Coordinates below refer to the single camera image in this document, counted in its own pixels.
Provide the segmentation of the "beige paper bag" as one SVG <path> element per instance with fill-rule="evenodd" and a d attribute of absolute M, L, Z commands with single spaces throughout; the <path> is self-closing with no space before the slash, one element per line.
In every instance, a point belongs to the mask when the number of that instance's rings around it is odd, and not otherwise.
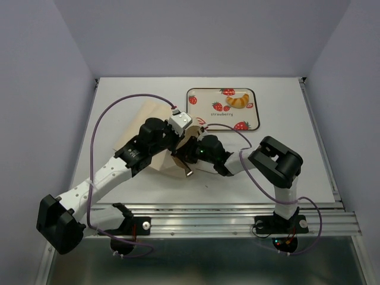
<path fill-rule="evenodd" d="M 148 118 L 159 118 L 164 121 L 168 119 L 171 114 L 172 110 L 168 104 L 155 102 L 150 99 L 146 100 L 137 114 L 132 118 L 132 121 L 125 125 L 122 135 L 113 146 L 113 150 L 119 150 L 132 137 L 136 136 L 139 133 L 140 126 Z M 172 177 L 186 178 L 185 169 L 175 163 L 169 151 L 163 151 L 154 156 L 148 168 Z"/>

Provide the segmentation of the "metal tongs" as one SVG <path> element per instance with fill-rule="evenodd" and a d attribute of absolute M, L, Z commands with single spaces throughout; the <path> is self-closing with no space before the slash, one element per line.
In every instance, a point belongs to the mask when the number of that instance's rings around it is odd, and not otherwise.
<path fill-rule="evenodd" d="M 194 174 L 193 170 L 187 165 L 184 165 L 183 169 L 184 169 L 186 177 L 190 177 L 191 175 Z"/>

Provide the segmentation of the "fake croissant bread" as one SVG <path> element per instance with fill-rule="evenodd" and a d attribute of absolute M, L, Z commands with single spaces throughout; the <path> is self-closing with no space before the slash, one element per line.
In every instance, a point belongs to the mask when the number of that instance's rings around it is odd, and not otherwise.
<path fill-rule="evenodd" d="M 249 103 L 249 94 L 245 93 L 242 97 L 232 98 L 230 96 L 226 97 L 226 103 L 235 109 L 243 109 Z"/>

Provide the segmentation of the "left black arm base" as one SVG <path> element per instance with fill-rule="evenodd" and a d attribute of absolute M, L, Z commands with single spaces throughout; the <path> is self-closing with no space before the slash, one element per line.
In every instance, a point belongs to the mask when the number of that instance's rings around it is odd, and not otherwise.
<path fill-rule="evenodd" d="M 126 218 L 117 229 L 100 232 L 100 236 L 110 238 L 110 248 L 120 259 L 139 258 L 151 254 L 153 245 L 138 241 L 139 236 L 149 236 L 151 218 L 148 216 Z"/>

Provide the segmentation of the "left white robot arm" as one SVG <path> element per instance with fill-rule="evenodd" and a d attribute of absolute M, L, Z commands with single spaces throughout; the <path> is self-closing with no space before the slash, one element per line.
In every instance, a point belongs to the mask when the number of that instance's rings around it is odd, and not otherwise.
<path fill-rule="evenodd" d="M 73 189 L 53 197 L 45 196 L 37 215 L 36 229 L 61 254 L 72 251 L 83 239 L 85 229 L 99 231 L 91 221 L 81 223 L 91 204 L 102 199 L 118 185 L 133 178 L 164 150 L 175 151 L 185 130 L 192 123 L 186 114 L 168 120 L 148 118 L 123 147 L 97 172 Z"/>

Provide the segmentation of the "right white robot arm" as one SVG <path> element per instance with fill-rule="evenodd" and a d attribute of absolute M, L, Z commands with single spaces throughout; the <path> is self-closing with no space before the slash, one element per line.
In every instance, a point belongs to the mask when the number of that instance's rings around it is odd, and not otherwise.
<path fill-rule="evenodd" d="M 213 165 L 222 176 L 230 177 L 240 172 L 249 174 L 258 170 L 274 187 L 275 197 L 266 196 L 275 202 L 274 227 L 286 232 L 295 224 L 298 213 L 296 200 L 297 177 L 300 175 L 303 159 L 292 149 L 271 136 L 265 137 L 254 149 L 228 152 L 215 135 L 191 136 L 175 155 L 182 163 L 196 164 L 199 161 Z"/>

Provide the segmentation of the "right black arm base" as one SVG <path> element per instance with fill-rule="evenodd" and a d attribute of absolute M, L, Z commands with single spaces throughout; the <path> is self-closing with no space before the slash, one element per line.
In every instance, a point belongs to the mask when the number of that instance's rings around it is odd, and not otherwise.
<path fill-rule="evenodd" d="M 309 233 L 309 228 L 304 215 L 295 214 L 286 220 L 274 213 L 271 216 L 256 216 L 252 233 L 263 235 L 263 238 L 272 236 L 272 243 L 277 250 L 292 254 L 298 246 L 296 235 Z"/>

